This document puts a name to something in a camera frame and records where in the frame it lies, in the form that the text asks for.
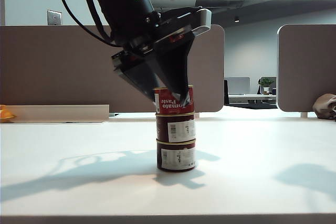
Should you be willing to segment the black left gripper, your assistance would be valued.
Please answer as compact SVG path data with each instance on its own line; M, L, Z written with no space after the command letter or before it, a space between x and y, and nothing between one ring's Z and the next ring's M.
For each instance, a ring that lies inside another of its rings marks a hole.
M188 105L188 54L200 34L200 7L164 12L153 28L129 40L112 56L114 71L151 101L159 85L157 75L181 105Z

